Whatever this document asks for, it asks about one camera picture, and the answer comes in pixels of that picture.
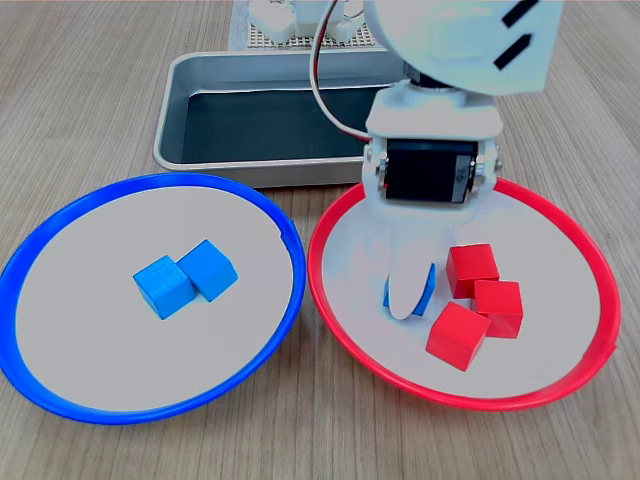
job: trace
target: wooden table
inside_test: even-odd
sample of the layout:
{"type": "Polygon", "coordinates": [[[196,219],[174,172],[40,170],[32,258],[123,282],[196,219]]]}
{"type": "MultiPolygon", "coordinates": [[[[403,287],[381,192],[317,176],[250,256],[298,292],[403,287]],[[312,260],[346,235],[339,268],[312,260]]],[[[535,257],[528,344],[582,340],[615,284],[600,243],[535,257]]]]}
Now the wooden table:
{"type": "MultiPolygon", "coordinates": [[[[227,2],[0,2],[0,262],[77,197],[158,172],[167,68],[226,48],[227,2]]],[[[0,380],[0,479],[640,478],[640,4],[569,2],[546,91],[501,99],[503,175],[577,219],[617,275],[619,349],[579,393],[510,414],[385,384],[310,294],[282,348],[219,400],[133,427],[45,413],[0,380]]],[[[268,192],[308,245],[343,188],[268,192]]]]}

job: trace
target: cable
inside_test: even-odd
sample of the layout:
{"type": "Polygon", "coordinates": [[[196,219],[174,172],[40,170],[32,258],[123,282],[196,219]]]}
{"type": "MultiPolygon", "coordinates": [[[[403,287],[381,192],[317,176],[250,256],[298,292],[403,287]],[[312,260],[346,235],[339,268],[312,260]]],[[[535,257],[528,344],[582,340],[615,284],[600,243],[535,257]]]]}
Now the cable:
{"type": "Polygon", "coordinates": [[[362,15],[364,13],[364,8],[361,9],[358,13],[356,13],[355,15],[347,15],[346,13],[344,14],[344,18],[346,18],[347,20],[353,20],[355,18],[358,18],[360,15],[362,15]]]}
{"type": "Polygon", "coordinates": [[[355,128],[348,127],[344,125],[340,120],[333,116],[333,114],[329,111],[327,106],[325,105],[322,97],[320,97],[320,87],[318,85],[318,60],[320,57],[320,47],[322,46],[322,40],[324,39],[327,33],[327,26],[329,24],[329,18],[331,18],[331,14],[336,8],[339,0],[330,0],[329,6],[325,10],[320,23],[318,23],[318,29],[316,30],[315,37],[313,38],[313,44],[311,46],[311,56],[309,60],[309,79],[311,81],[311,91],[313,92],[313,96],[322,110],[322,113],[329,119],[333,125],[346,133],[347,135],[351,135],[352,137],[357,138],[358,140],[362,140],[363,142],[370,142],[371,137],[365,132],[361,132],[355,128]]]}

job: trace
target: red rim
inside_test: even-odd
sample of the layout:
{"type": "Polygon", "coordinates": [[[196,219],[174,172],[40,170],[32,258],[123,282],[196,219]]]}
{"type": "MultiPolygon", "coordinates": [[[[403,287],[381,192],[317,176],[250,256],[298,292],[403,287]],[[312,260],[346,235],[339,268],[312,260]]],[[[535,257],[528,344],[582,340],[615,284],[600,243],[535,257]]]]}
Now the red rim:
{"type": "Polygon", "coordinates": [[[616,349],[620,331],[620,296],[613,272],[589,235],[566,213],[537,193],[508,180],[499,179],[496,191],[537,210],[557,226],[580,250],[589,263],[600,294],[600,323],[582,361],[559,381],[526,395],[497,399],[478,399],[442,393],[409,382],[387,370],[367,355],[342,329],[336,319],[322,283],[322,256],[334,226],[354,205],[365,198],[362,184],[349,189],[324,213],[309,247],[309,284],[320,314],[342,345],[365,367],[387,382],[419,397],[444,405],[483,411],[513,411],[539,407],[559,400],[589,382],[607,363],[616,349]]]}

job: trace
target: blue rim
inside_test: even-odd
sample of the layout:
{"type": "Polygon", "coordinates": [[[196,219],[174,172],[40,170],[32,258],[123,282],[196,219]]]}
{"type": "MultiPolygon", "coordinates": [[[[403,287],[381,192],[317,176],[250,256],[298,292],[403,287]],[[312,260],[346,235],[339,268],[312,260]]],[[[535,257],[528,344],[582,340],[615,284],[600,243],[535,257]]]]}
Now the blue rim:
{"type": "Polygon", "coordinates": [[[293,222],[261,193],[232,180],[197,173],[161,173],[136,177],[101,188],[53,214],[20,245],[0,277],[0,368],[11,384],[26,398],[51,413],[68,419],[102,424],[126,425],[169,418],[200,407],[237,387],[278,349],[298,316],[306,286],[304,248],[293,222]],[[69,402],[50,392],[25,365],[16,338],[16,310],[22,285],[36,258],[63,228],[86,213],[117,198],[164,187],[208,187],[238,195],[269,215],[278,225],[293,265],[291,299],[278,329],[264,348],[238,373],[224,383],[189,400],[141,412],[105,412],[69,402]]]}

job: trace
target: white plate surface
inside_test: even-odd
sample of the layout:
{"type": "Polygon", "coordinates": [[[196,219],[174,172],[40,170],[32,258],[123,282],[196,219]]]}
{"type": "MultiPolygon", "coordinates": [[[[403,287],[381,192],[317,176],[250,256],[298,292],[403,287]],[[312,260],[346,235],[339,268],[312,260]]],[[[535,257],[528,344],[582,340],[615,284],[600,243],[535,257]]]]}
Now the white plate surface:
{"type": "Polygon", "coordinates": [[[141,411],[204,393],[249,363],[281,323],[293,286],[280,230],[241,197],[204,187],[146,190],[107,203],[63,229],[40,253],[16,316],[32,374],[68,401],[141,411]],[[238,281],[166,320],[132,276],[210,240],[238,281]]]}
{"type": "MultiPolygon", "coordinates": [[[[424,241],[433,241],[428,231],[424,241]]],[[[587,261],[551,221],[512,197],[492,192],[478,216],[457,229],[456,245],[491,244],[501,279],[519,282],[524,308],[519,337],[487,338],[466,372],[425,351],[433,323],[453,300],[445,270],[448,247],[433,260],[437,285],[425,316],[397,321],[382,305],[389,242],[389,230],[359,202],[328,238],[323,284],[347,335],[410,382],[472,398],[531,393],[569,373],[596,333],[600,300],[587,261]]],[[[456,302],[469,305],[468,300],[456,302]]]]}

